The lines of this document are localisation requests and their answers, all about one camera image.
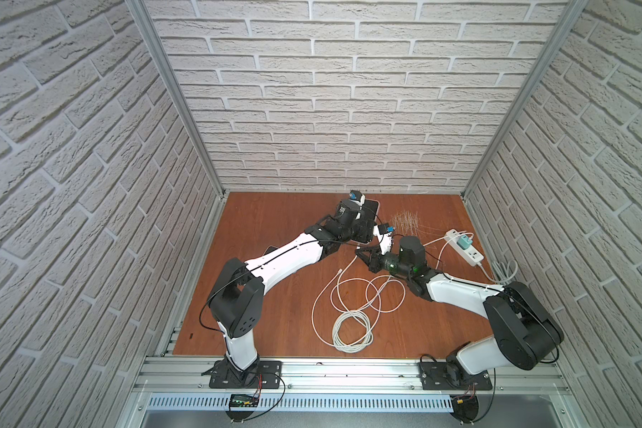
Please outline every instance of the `white cable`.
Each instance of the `white cable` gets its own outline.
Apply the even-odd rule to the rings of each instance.
[[[316,337],[319,338],[322,342],[324,342],[326,345],[335,347],[338,351],[341,352],[346,352],[346,353],[357,353],[367,347],[368,345],[371,345],[373,343],[373,329],[376,327],[376,324],[378,323],[378,319],[381,317],[381,314],[386,314],[389,312],[394,312],[396,311],[401,305],[402,302],[404,302],[404,298],[407,295],[407,289],[404,287],[404,284],[402,284],[402,281],[399,281],[398,279],[392,277],[391,275],[379,275],[375,277],[372,280],[364,279],[364,278],[350,278],[350,279],[345,279],[343,281],[340,281],[342,278],[343,274],[350,268],[352,263],[355,262],[357,259],[357,256],[350,261],[350,264],[348,264],[345,269],[338,270],[337,273],[331,280],[326,284],[326,286],[321,290],[319,295],[316,297],[316,300],[314,301],[314,305],[311,307],[311,326],[314,329],[314,333],[316,333]],[[326,291],[326,288],[331,285],[333,280],[337,278],[337,281],[334,285],[334,287],[331,289],[331,304],[335,308],[336,311],[340,312],[340,316],[337,317],[335,320],[335,323],[333,324],[333,331],[332,331],[332,336],[333,336],[333,343],[328,343],[326,342],[321,335],[319,335],[318,331],[316,330],[316,326],[314,324],[314,310],[316,309],[316,303],[318,302],[318,299],[321,297],[321,295]],[[373,281],[379,279],[379,278],[387,278],[387,280],[378,288],[373,284]],[[340,297],[340,286],[343,285],[346,282],[350,281],[364,281],[366,282],[366,289],[364,290],[364,296],[366,297],[366,304],[358,307],[357,309],[350,310],[347,308],[345,303],[342,301],[342,298]],[[402,286],[402,300],[400,301],[397,306],[392,308],[391,310],[382,310],[381,309],[381,292],[385,288],[385,286],[389,282],[397,282]],[[374,290],[376,290],[376,295],[373,296],[372,299],[368,298],[368,288],[373,287]],[[336,291],[337,293],[337,298],[340,301],[340,304],[344,309],[340,309],[338,306],[335,305],[333,301],[333,291]],[[376,308],[373,306],[373,303],[378,299],[378,307]],[[370,319],[368,318],[368,315],[363,311],[366,308],[371,307],[372,309],[377,311],[377,316],[376,320],[371,323]],[[357,321],[360,325],[364,326],[366,328],[366,333],[360,337],[359,339],[355,340],[354,342],[350,344],[346,344],[340,339],[340,328],[342,326],[342,323],[349,319],[352,318],[355,321]]]

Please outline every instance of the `aluminum frame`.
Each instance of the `aluminum frame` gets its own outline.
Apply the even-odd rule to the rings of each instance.
[[[483,153],[483,157],[480,158],[480,162],[476,166],[476,169],[473,171],[473,175],[466,183],[462,192],[462,197],[464,201],[471,191],[476,187],[478,181],[482,177],[483,173],[488,167],[488,164],[492,161],[495,153],[497,153],[497,148],[502,144],[502,141],[506,137],[506,134],[511,129],[511,126],[516,122],[518,116],[525,108],[526,103],[531,98],[531,95],[539,85],[539,82],[547,73],[549,65],[552,64],[556,54],[559,52],[561,46],[564,45],[564,41],[568,37],[571,29],[578,21],[580,14],[587,6],[589,0],[569,0],[568,4],[564,8],[564,11],[561,13],[559,20],[556,22],[556,25],[552,29],[549,38],[544,43],[542,50],[540,50],[537,55],[537,60],[533,63],[531,70],[528,72],[526,79],[523,81],[521,87],[519,88],[514,100],[511,102],[511,107],[506,111],[502,123],[497,127],[490,143],[488,144],[487,149]]]

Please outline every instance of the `brown wooden surface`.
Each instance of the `brown wooden surface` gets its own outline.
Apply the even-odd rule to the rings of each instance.
[[[205,267],[200,275],[188,314],[183,321],[174,355],[223,355],[223,337],[203,329],[198,314],[206,302],[214,280],[225,261],[232,257],[248,260],[262,255],[269,245],[282,246],[297,237],[325,214],[335,212],[343,194],[318,193],[231,193]],[[457,195],[372,194],[368,199],[381,203],[378,215],[382,221],[395,225],[395,233],[417,234],[423,243],[442,236],[449,229],[472,231],[470,219]],[[395,238],[393,252],[397,252]],[[443,241],[428,252],[437,256]],[[474,239],[480,250],[480,242]],[[259,355],[276,357],[379,357],[414,358],[423,353],[445,357],[454,348],[491,334],[488,321],[466,310],[447,304],[427,302],[409,291],[402,306],[393,313],[381,314],[374,329],[374,342],[359,353],[345,354],[322,343],[311,327],[311,306],[321,289],[338,269],[354,257],[354,248],[343,245],[324,260],[307,266],[278,283],[264,298],[262,317],[255,328],[255,345]],[[442,254],[445,271],[475,281],[486,282],[479,268],[470,267],[452,248]],[[436,261],[428,257],[429,264]],[[343,278],[371,279],[375,274],[356,260]],[[366,302],[366,283],[353,281],[341,286],[343,301],[349,308]],[[319,334],[332,342],[331,329],[340,314],[328,300],[328,287],[318,301],[314,321]],[[389,284],[383,293],[383,309],[393,308],[402,298],[402,287]],[[376,312],[368,309],[369,318]],[[209,308],[203,322],[217,327]],[[349,343],[361,337],[364,329],[347,320],[340,337]]]

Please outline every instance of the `black wire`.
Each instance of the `black wire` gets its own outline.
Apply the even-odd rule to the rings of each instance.
[[[497,369],[493,368],[492,369],[492,373],[494,374],[494,380],[493,380],[493,383],[492,383],[492,397],[490,398],[490,403],[488,404],[488,409],[485,411],[485,413],[483,413],[483,415],[481,417],[477,418],[475,421],[471,421],[471,423],[476,423],[480,419],[484,418],[486,415],[488,415],[488,412],[492,408],[492,402],[494,401],[494,392],[497,389]]]
[[[252,419],[256,419],[256,418],[258,418],[259,416],[264,416],[264,415],[265,415],[265,414],[267,414],[268,412],[271,412],[271,410],[272,410],[275,406],[278,406],[278,405],[280,404],[280,402],[281,402],[281,400],[282,400],[283,396],[285,396],[285,382],[282,380],[282,378],[281,378],[280,376],[278,376],[276,373],[273,373],[273,372],[269,372],[269,373],[267,373],[267,374],[269,374],[269,375],[274,375],[275,377],[279,378],[279,381],[281,381],[281,383],[282,383],[282,394],[281,394],[281,398],[279,398],[279,399],[278,399],[278,401],[277,401],[277,402],[275,402],[273,406],[269,407],[269,408],[268,408],[268,409],[266,409],[264,412],[262,412],[262,413],[260,413],[260,414],[258,414],[258,415],[252,416],[252,417],[250,417],[250,418],[242,419],[242,420],[241,420],[241,422],[251,421]]]

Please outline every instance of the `electrical outlet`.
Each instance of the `electrical outlet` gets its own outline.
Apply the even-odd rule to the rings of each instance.
[[[480,252],[476,249],[475,246],[471,245],[467,249],[463,249],[457,244],[457,241],[459,240],[459,232],[457,232],[455,229],[451,229],[450,231],[445,234],[447,238],[445,238],[445,241],[447,241],[447,244],[450,244],[456,252],[459,253],[463,257],[464,260],[466,260],[471,266],[476,266],[478,263],[483,261],[483,255],[480,254]]]

